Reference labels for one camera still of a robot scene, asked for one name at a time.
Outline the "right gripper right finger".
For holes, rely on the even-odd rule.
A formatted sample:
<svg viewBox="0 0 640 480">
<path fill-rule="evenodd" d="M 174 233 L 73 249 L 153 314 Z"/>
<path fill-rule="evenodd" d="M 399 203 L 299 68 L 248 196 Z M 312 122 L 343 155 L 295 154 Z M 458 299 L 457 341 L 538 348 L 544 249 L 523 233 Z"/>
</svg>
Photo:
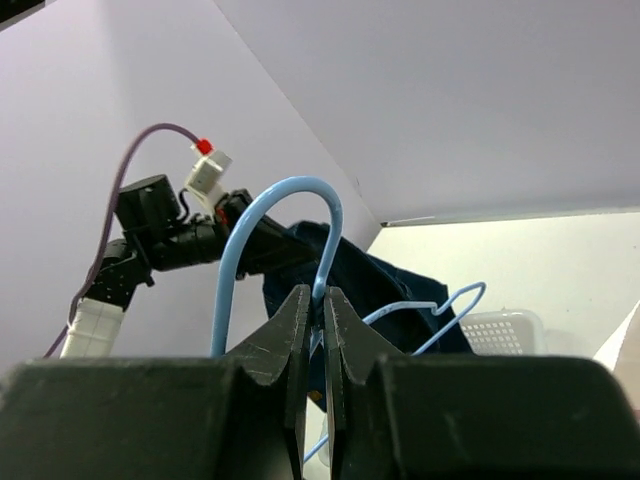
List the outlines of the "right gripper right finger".
<svg viewBox="0 0 640 480">
<path fill-rule="evenodd" d="M 394 479 L 379 360 L 400 351 L 366 325 L 337 287 L 324 298 L 330 470 L 333 479 Z"/>
</svg>

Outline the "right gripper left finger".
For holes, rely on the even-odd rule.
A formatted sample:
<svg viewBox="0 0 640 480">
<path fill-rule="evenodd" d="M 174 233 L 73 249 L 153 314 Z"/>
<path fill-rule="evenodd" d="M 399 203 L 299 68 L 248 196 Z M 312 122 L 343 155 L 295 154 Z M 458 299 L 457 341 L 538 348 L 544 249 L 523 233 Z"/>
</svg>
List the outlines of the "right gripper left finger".
<svg viewBox="0 0 640 480">
<path fill-rule="evenodd" d="M 224 434 L 226 479 L 300 479 L 305 437 L 311 293 L 296 286 L 236 346 Z"/>
</svg>

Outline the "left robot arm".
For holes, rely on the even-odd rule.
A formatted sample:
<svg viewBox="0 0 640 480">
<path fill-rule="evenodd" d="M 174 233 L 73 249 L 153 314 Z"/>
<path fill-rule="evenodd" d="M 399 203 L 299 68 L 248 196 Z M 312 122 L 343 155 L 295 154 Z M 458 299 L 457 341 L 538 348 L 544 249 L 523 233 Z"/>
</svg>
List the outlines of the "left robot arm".
<svg viewBox="0 0 640 480">
<path fill-rule="evenodd" d="M 155 271 L 218 261 L 251 201 L 247 190 L 235 190 L 223 194 L 213 214 L 191 214 L 164 175 L 121 188 L 115 216 L 123 235 L 107 243 L 82 288 L 61 357 L 109 355 L 136 288 L 153 286 Z"/>
</svg>

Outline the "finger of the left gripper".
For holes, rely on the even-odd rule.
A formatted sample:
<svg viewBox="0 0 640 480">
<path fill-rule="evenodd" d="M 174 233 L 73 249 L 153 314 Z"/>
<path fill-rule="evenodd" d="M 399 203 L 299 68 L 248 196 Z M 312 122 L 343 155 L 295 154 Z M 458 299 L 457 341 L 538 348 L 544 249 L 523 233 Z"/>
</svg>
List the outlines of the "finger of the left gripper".
<svg viewBox="0 0 640 480">
<path fill-rule="evenodd" d="M 254 265 L 238 264 L 237 279 L 271 273 L 320 259 L 317 249 L 295 238 L 286 227 L 267 215 L 263 216 L 254 228 L 258 229 L 259 253 Z"/>
</svg>

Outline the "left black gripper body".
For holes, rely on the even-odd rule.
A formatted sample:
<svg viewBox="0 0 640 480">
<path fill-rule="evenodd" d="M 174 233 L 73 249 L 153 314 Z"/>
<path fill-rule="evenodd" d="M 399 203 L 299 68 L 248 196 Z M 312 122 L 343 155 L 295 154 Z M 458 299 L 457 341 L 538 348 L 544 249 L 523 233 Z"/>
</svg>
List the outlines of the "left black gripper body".
<svg viewBox="0 0 640 480">
<path fill-rule="evenodd" d="M 213 230 L 216 235 L 216 244 L 219 254 L 222 254 L 232 231 L 235 229 L 241 215 L 252 203 L 253 197 L 246 189 L 236 189 L 223 194 L 213 207 L 213 213 L 209 214 Z M 254 265 L 259 253 L 258 229 L 249 235 L 240 256 L 240 265 Z"/>
</svg>

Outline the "dark denim skirt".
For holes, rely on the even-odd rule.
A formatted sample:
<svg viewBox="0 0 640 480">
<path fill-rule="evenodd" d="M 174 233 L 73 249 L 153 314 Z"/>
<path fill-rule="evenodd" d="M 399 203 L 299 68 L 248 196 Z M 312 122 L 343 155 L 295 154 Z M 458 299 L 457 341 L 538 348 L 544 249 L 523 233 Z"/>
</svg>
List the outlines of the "dark denim skirt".
<svg viewBox="0 0 640 480">
<path fill-rule="evenodd" d="M 289 227 L 298 240 L 322 254 L 328 225 L 301 221 Z M 280 308 L 294 286 L 312 285 L 319 260 L 264 275 L 263 298 L 269 317 Z M 364 319 L 379 308 L 399 301 L 431 301 L 441 306 L 449 298 L 446 285 L 429 277 L 400 269 L 369 255 L 344 237 L 340 241 L 327 281 L 345 294 L 357 315 Z M 384 316 L 373 329 L 404 353 L 413 353 L 433 334 L 454 318 L 450 307 L 434 316 L 429 310 L 400 310 Z M 424 354 L 473 353 L 459 325 L 453 326 Z M 308 396 L 323 412 L 327 411 L 323 348 L 311 359 Z"/>
</svg>

